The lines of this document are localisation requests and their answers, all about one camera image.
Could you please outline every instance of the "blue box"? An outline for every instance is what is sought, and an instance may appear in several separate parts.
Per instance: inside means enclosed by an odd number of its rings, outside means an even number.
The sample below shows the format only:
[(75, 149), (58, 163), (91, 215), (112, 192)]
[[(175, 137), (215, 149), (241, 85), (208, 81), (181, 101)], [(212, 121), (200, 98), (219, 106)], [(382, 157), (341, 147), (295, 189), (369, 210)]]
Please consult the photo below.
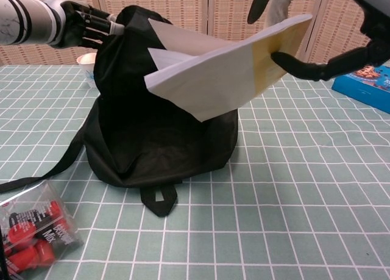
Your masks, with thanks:
[(332, 89), (390, 113), (390, 66), (366, 66), (354, 73), (339, 76)]

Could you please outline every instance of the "clear plastic box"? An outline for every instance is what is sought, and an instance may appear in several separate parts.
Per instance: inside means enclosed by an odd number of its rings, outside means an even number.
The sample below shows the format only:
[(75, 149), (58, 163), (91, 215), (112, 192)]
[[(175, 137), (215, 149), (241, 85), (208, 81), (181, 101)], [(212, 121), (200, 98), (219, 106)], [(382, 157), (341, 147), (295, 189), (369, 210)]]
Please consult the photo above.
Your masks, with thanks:
[(0, 280), (31, 279), (83, 245), (72, 216), (49, 181), (1, 202), (0, 227)]

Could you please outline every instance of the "black backpack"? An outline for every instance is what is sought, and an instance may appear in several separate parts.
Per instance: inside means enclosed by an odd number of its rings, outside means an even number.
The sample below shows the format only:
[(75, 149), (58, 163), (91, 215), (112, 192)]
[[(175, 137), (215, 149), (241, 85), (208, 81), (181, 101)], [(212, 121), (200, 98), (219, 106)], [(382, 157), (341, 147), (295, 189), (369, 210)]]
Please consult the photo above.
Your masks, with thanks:
[[(97, 51), (94, 78), (100, 95), (58, 164), (42, 177), (6, 182), (0, 192), (66, 170), (85, 146), (100, 180), (139, 188), (142, 202), (166, 216), (177, 200), (175, 184), (226, 165), (237, 142), (238, 111), (201, 123), (146, 89), (144, 76), (157, 71), (147, 49), (165, 49), (148, 18), (171, 24), (137, 5), (118, 15), (124, 35), (109, 36)], [(158, 189), (163, 201), (155, 199)]]

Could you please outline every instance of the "cutting mat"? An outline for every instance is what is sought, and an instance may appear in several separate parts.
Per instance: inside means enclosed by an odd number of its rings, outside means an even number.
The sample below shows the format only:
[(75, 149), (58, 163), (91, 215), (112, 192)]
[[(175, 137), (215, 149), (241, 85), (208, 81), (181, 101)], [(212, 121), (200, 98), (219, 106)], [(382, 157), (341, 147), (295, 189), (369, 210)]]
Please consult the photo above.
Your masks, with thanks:
[[(230, 163), (166, 218), (83, 152), (52, 183), (85, 244), (32, 279), (390, 279), (390, 115), (331, 86), (287, 75), (246, 104)], [(0, 181), (55, 165), (97, 96), (76, 66), (0, 68)]]

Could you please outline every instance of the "paper booklet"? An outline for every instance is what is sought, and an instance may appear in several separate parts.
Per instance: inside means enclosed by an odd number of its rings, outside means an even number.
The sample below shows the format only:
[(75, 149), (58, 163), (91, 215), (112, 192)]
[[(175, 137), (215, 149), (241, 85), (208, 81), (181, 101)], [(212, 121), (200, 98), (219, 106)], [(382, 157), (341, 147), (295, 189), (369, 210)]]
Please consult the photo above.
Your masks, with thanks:
[(166, 50), (149, 49), (158, 71), (144, 77), (146, 87), (199, 121), (235, 110), (286, 74), (271, 53), (295, 55), (311, 18), (288, 18), (238, 42), (149, 20)]

